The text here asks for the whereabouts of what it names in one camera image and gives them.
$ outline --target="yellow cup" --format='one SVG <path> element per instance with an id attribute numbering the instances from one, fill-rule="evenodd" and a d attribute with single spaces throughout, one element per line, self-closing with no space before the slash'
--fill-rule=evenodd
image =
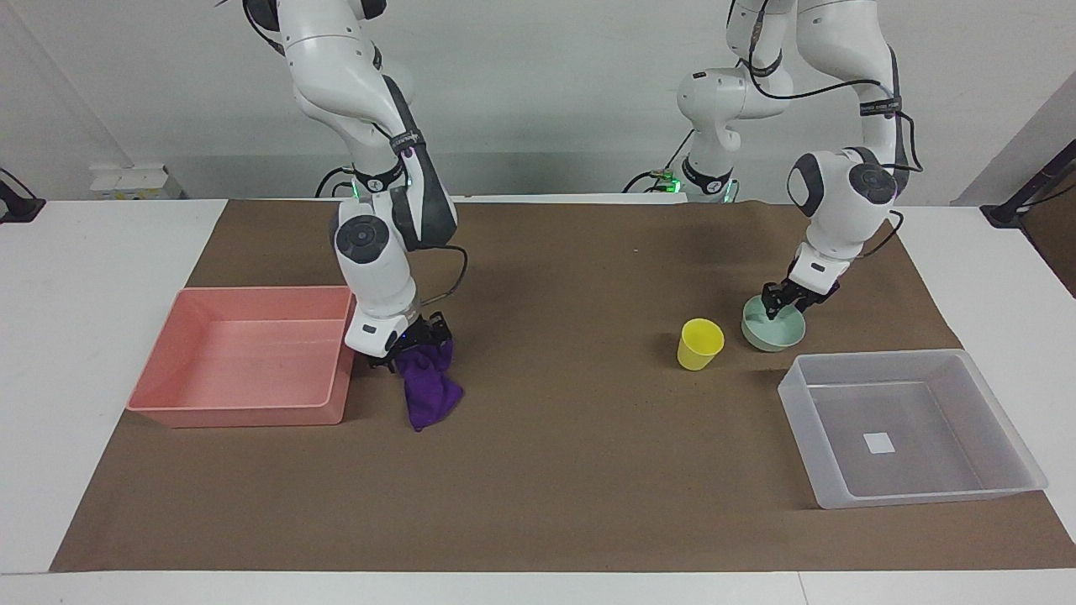
<path id="1" fill-rule="evenodd" d="M 680 347 L 676 358 L 684 369 L 697 371 L 706 367 L 725 348 L 725 334 L 710 320 L 691 320 L 680 330 Z"/>

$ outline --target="white wall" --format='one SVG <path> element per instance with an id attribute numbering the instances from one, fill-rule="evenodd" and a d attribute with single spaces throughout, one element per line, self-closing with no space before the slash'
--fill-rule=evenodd
<path id="1" fill-rule="evenodd" d="M 294 107 L 285 66 L 238 0 L 8 3 L 122 154 L 165 161 L 193 196 L 310 195 L 344 160 L 335 135 Z M 733 64 L 726 6 L 393 0 L 368 31 L 414 74 L 416 117 L 454 193 L 619 191 L 686 131 L 683 74 Z M 902 199 L 947 203 L 1067 78 L 1054 66 L 1076 60 L 1072 4 L 888 0 L 880 12 L 929 168 Z M 116 152 L 48 98 L 40 70 L 12 65 L 18 42 L 0 39 L 0 160 L 48 197 L 83 197 L 85 167 Z M 797 86 L 827 83 L 792 47 Z M 801 101 L 741 131 L 742 196 L 781 200 L 802 152 L 858 140 L 854 96 Z"/>
<path id="2" fill-rule="evenodd" d="M 953 206 L 1005 203 L 1076 139 L 1076 73 L 993 158 Z"/>

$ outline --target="white label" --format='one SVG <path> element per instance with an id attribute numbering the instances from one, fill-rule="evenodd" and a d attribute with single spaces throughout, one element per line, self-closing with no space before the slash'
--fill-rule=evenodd
<path id="1" fill-rule="evenodd" d="M 867 442 L 870 453 L 896 453 L 893 441 L 889 438 L 889 433 L 864 433 L 863 440 Z"/>

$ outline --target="plastic container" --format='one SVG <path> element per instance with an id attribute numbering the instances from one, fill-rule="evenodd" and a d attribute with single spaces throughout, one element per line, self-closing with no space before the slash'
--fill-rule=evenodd
<path id="1" fill-rule="evenodd" d="M 778 392 L 822 508 L 1046 487 L 964 351 L 801 355 Z"/>
<path id="2" fill-rule="evenodd" d="M 683 324 L 676 358 L 684 369 L 698 371 L 725 348 L 725 334 L 710 320 L 695 319 Z"/>
<path id="3" fill-rule="evenodd" d="M 185 289 L 127 409 L 171 427 L 336 424 L 352 306 L 346 287 Z"/>
<path id="4" fill-rule="evenodd" d="M 777 316 L 770 320 L 766 316 L 766 306 L 762 296 L 755 296 L 744 305 L 744 316 L 740 322 L 744 338 L 752 347 L 766 353 L 779 353 L 789 347 L 798 344 L 807 334 L 807 322 L 803 313 L 795 307 L 781 309 Z"/>

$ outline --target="pink plastic bin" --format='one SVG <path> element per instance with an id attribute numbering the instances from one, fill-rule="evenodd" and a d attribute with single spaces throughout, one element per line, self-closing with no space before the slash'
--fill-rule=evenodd
<path id="1" fill-rule="evenodd" d="M 173 428 L 337 424 L 352 308 L 337 286 L 182 290 L 127 409 Z"/>

